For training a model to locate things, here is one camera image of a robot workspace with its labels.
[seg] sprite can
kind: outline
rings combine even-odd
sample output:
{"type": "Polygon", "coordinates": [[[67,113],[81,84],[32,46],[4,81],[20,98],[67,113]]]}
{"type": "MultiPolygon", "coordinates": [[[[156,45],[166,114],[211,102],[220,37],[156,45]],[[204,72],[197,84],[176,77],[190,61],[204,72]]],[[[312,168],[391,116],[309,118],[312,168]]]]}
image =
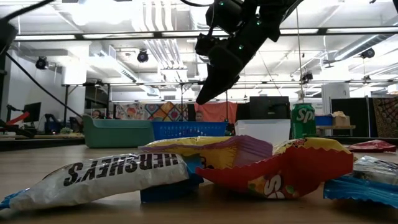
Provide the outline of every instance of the sprite can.
{"type": "Polygon", "coordinates": [[[292,110],[292,133],[294,139],[315,137],[315,109],[310,103],[299,103],[292,110]]]}

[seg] white box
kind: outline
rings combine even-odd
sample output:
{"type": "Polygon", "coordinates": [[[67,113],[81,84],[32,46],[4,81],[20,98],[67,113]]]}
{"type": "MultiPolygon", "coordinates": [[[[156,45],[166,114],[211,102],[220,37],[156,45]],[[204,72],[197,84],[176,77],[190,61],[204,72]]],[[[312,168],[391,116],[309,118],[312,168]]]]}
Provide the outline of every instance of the white box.
{"type": "Polygon", "coordinates": [[[273,146],[289,140],[289,119],[240,120],[235,123],[236,135],[248,135],[273,146]]]}

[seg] red curtain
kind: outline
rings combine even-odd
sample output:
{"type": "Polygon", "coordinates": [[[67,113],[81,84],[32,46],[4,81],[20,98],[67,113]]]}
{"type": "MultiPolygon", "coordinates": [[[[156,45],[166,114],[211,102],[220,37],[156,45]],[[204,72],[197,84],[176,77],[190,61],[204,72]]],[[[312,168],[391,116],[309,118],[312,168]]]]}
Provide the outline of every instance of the red curtain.
{"type": "MultiPolygon", "coordinates": [[[[214,121],[220,122],[225,121],[227,118],[226,109],[227,102],[225,103],[207,103],[205,105],[198,105],[195,103],[195,111],[201,111],[203,113],[204,121],[214,121]]],[[[228,120],[230,123],[235,123],[236,121],[236,110],[238,104],[228,102],[228,120]]]]}

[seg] candy bag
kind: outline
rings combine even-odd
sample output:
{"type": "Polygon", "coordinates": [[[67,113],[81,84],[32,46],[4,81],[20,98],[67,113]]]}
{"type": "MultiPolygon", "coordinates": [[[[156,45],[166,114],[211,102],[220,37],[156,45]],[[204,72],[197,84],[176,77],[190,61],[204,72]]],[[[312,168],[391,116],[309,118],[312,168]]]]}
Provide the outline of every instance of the candy bag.
{"type": "Polygon", "coordinates": [[[6,197],[0,209],[35,210],[79,205],[187,179],[187,165],[180,155],[142,153],[108,156],[62,167],[33,187],[6,197]]]}
{"type": "Polygon", "coordinates": [[[361,142],[348,146],[351,152],[395,152],[397,146],[382,140],[361,142]]]}
{"type": "Polygon", "coordinates": [[[197,168],[197,174],[231,190],[282,199],[309,194],[352,170],[353,154],[337,141],[308,138],[282,144],[274,156],[247,166],[197,168]]]}
{"type": "Polygon", "coordinates": [[[354,171],[325,182],[323,197],[381,202],[398,208],[398,164],[364,156],[354,171]]]}
{"type": "Polygon", "coordinates": [[[198,136],[198,137],[187,137],[187,138],[177,138],[177,139],[164,139],[164,140],[157,140],[151,142],[145,145],[144,147],[171,146],[171,145],[204,146],[207,144],[226,141],[230,137],[231,136],[226,136],[226,137],[198,136]]]}
{"type": "Polygon", "coordinates": [[[198,137],[194,145],[176,144],[184,139],[171,139],[164,142],[170,145],[142,147],[144,152],[172,152],[183,156],[199,154],[202,164],[207,168],[224,169],[233,166],[245,166],[269,158],[272,155],[272,145],[250,136],[198,137]]]}

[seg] table surface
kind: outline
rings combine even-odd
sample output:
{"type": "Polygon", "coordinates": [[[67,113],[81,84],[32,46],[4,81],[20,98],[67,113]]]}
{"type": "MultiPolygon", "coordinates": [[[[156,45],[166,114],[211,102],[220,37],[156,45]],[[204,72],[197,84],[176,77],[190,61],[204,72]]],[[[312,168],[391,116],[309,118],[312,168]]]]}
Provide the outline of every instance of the table surface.
{"type": "MultiPolygon", "coordinates": [[[[83,139],[85,136],[82,134],[38,134],[34,136],[34,139],[68,139],[68,138],[79,138],[83,139]]],[[[26,136],[21,135],[0,135],[0,139],[29,139],[26,136]]]]}
{"type": "MultiPolygon", "coordinates": [[[[83,159],[124,154],[129,149],[67,146],[0,152],[0,198],[26,189],[51,171],[83,159]]],[[[396,154],[370,154],[398,162],[396,154]]],[[[322,186],[297,200],[259,200],[212,183],[179,201],[141,204],[139,192],[85,205],[34,212],[0,211],[0,223],[397,223],[398,210],[371,202],[322,199],[322,186]]]]}

